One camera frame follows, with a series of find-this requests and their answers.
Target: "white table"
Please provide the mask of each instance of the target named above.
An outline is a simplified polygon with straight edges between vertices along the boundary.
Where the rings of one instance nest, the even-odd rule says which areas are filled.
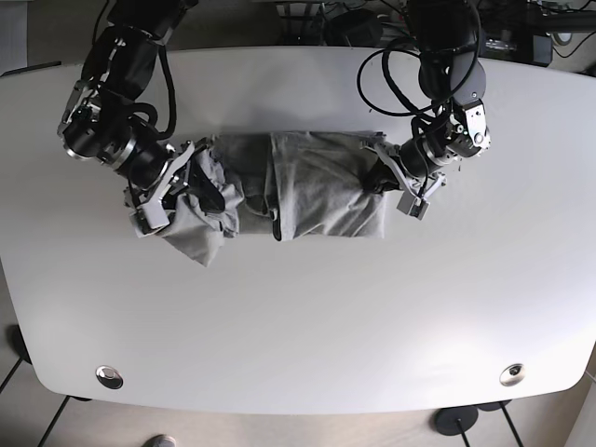
[[[379,129],[405,142],[408,119],[370,113],[357,95],[369,53],[174,54],[178,136]],[[417,61],[392,61],[425,104]],[[572,386],[596,339],[596,82],[483,64],[493,147],[450,175],[423,222],[390,210],[386,240],[240,237],[208,269],[137,239],[125,182],[61,149],[56,126],[79,67],[0,79],[0,255],[41,382],[235,413],[393,412]],[[396,107],[379,67],[365,88]],[[160,74],[143,99],[164,127]],[[525,380],[503,387],[518,362]],[[120,371],[121,389],[98,382],[101,365]]]

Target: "gray cloth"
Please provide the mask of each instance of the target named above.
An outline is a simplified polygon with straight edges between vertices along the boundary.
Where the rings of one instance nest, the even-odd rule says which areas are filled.
[[[272,134],[280,240],[303,235],[383,237],[385,201],[361,180],[378,157],[377,137],[342,133]]]
[[[200,167],[225,199],[221,214],[204,212],[196,196],[181,194],[176,199],[172,223],[157,233],[170,245],[200,264],[209,266],[225,238],[236,237],[239,231],[237,207],[243,196],[226,180],[222,165],[207,149],[195,155]]]
[[[277,240],[383,237],[384,196],[365,193],[361,184],[378,159],[364,147],[382,139],[315,132],[215,136],[197,156],[225,198],[225,213],[207,214],[184,194],[172,224],[158,235],[205,266],[238,233],[273,233]]]

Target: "metal bracket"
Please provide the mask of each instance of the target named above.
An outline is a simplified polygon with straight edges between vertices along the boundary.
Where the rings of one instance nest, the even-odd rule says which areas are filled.
[[[71,121],[71,116],[73,115],[76,106],[81,102],[81,96],[83,96],[85,90],[88,89],[88,85],[88,81],[84,79],[79,79],[74,83],[73,91],[71,92],[71,96],[68,98],[66,108],[62,114],[62,120],[58,126],[58,135],[61,137],[64,133],[64,130],[68,127],[68,124]]]
[[[130,215],[139,237],[152,235],[169,225],[168,214],[161,201],[172,187],[174,175],[186,165],[195,150],[195,144],[187,142],[186,146],[183,146],[183,152],[169,163],[166,172],[147,199]]]
[[[391,172],[393,172],[403,190],[400,203],[398,204],[398,210],[421,221],[428,210],[429,203],[427,200],[441,186],[446,184],[445,174],[442,172],[433,174],[433,183],[428,187],[423,196],[420,197],[420,187],[416,188],[413,185],[414,183],[419,183],[418,180],[408,177],[390,155],[397,156],[398,151],[395,149],[395,146],[387,142],[379,142],[372,149],[379,156],[379,159],[391,169]]]
[[[484,113],[484,104],[478,100],[473,104],[464,106],[466,114],[467,133],[472,139],[472,143],[482,150],[486,150],[491,145],[491,135],[486,127],[486,114]]]

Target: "floor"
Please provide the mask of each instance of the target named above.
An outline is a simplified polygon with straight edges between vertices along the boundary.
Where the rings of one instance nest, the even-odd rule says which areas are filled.
[[[583,0],[576,0],[581,6]],[[29,64],[82,61],[93,21],[103,0],[34,0],[29,5]],[[275,8],[250,0],[202,0],[174,35],[172,49],[275,45],[280,24]],[[580,39],[576,36],[572,46]],[[555,57],[552,68],[579,71],[596,61],[596,37],[573,58]],[[0,271],[0,327],[15,324]],[[0,377],[16,357],[0,337]],[[596,372],[596,361],[590,364]],[[527,447],[563,447],[589,389],[582,380],[568,391],[516,400],[510,413]],[[63,396],[37,381],[21,365],[0,398],[0,445],[35,446]],[[47,442],[48,447],[136,447],[167,432],[182,447],[449,447],[461,439],[443,438],[428,424],[433,411],[349,416],[254,416],[166,411],[107,402],[71,401]],[[469,432],[472,445],[513,446],[500,413],[483,413]]]

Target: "wire bundle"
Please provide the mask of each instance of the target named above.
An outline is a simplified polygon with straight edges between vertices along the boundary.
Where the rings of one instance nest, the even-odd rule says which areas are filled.
[[[593,35],[595,35],[595,34],[596,34],[596,31],[593,31],[593,32],[591,32],[590,34],[588,34],[586,37],[584,37],[584,39],[583,39],[581,42],[579,42],[579,44],[577,44],[577,46],[576,46],[576,47],[573,49],[573,51],[572,51],[571,53],[569,53],[569,54],[561,54],[561,53],[560,53],[560,52],[557,50],[557,48],[555,48],[555,47],[553,47],[553,49],[552,49],[552,50],[553,50],[555,53],[557,53],[557,55],[559,55],[559,57],[560,57],[560,58],[563,58],[563,59],[571,58],[571,57],[572,57],[572,56],[573,56],[573,55],[576,53],[576,51],[578,51],[578,50],[579,50],[579,48],[580,48],[582,45],[584,45],[584,44],[586,43],[586,41],[587,41],[588,39],[590,39],[590,38],[591,38]]]
[[[413,105],[413,103],[406,97],[405,94],[403,94],[403,92],[400,90],[397,83],[393,79],[393,77],[391,77],[391,73],[390,73],[390,69],[389,69],[389,56],[391,53],[393,53],[393,52],[403,53],[403,54],[407,54],[409,56],[415,57],[417,59],[420,59],[420,56],[412,51],[396,48],[397,45],[403,44],[405,42],[414,41],[414,43],[415,43],[415,40],[412,39],[411,37],[399,37],[399,38],[393,40],[392,42],[390,42],[389,45],[387,46],[387,48],[380,49],[380,50],[372,53],[361,64],[361,66],[359,67],[359,70],[358,70],[357,77],[356,77],[356,86],[358,89],[358,94],[360,95],[362,100],[375,112],[378,112],[382,115],[387,115],[387,116],[395,116],[395,117],[412,116],[413,117],[413,120],[412,120],[413,143],[414,143],[422,161],[424,162],[424,165],[426,168],[425,180],[424,180],[424,183],[422,184],[422,187],[420,188],[420,191],[418,194],[420,198],[422,198],[422,196],[424,195],[424,193],[427,189],[428,177],[429,177],[429,169],[428,169],[427,159],[424,156],[424,149],[421,147],[420,142],[426,134],[431,133],[437,129],[440,129],[445,124],[447,124],[449,117],[451,115],[451,112],[453,110],[452,99],[454,97],[454,94],[457,93],[457,91],[459,91],[459,89],[461,87],[463,87],[466,84],[467,80],[471,77],[471,75],[474,71],[474,68],[476,67],[476,64],[478,63],[478,57],[480,56],[480,52],[481,52],[481,18],[480,18],[480,14],[479,14],[478,10],[474,7],[474,5],[472,5],[471,3],[468,3],[468,5],[472,11],[472,14],[474,16],[474,19],[476,21],[476,26],[477,26],[476,47],[474,50],[474,57],[473,57],[472,63],[470,64],[466,74],[464,75],[462,80],[459,82],[459,84],[457,84],[455,86],[455,88],[453,88],[451,91],[449,91],[443,97],[433,101],[430,105],[428,105],[426,107],[418,108],[415,105]],[[396,96],[398,101],[400,101],[401,105],[403,105],[403,107],[405,107],[407,109],[407,112],[392,112],[392,111],[385,110],[385,109],[375,105],[374,103],[372,103],[364,94],[364,91],[362,89],[362,73],[364,71],[364,67],[366,66],[366,64],[369,61],[371,61],[373,58],[375,58],[376,56],[378,56],[380,54],[383,55],[382,56],[383,78],[387,82],[387,85],[389,86],[389,88],[391,89],[393,94]],[[429,112],[429,111],[434,112],[436,115],[435,116],[428,115],[427,112]]]
[[[97,41],[97,33],[100,26],[100,21],[102,20],[103,14],[105,13],[106,9],[110,5],[110,0],[106,0],[103,4],[102,10],[98,15],[97,19],[95,20],[95,25],[93,26],[93,36],[91,39],[92,45],[95,45]],[[166,130],[160,132],[156,129],[155,125],[157,122],[157,110],[156,108],[144,102],[138,102],[136,104],[132,104],[128,107],[123,107],[121,113],[116,116],[116,118],[112,121],[109,131],[105,132],[105,138],[109,138],[112,134],[112,131],[122,123],[122,121],[127,120],[129,118],[134,118],[135,121],[141,123],[144,127],[149,129],[150,132],[154,134],[157,141],[163,141],[171,138],[176,130],[176,124],[178,121],[178,114],[177,114],[177,106],[176,106],[176,89],[174,87],[174,81],[172,79],[171,70],[169,69],[168,64],[168,52],[165,46],[160,46],[157,54],[159,56],[159,62],[161,64],[161,69],[163,71],[164,77],[166,78],[166,86],[168,88],[168,105],[169,105],[169,121],[168,127]],[[144,114],[147,115],[148,121],[141,119],[136,114]]]

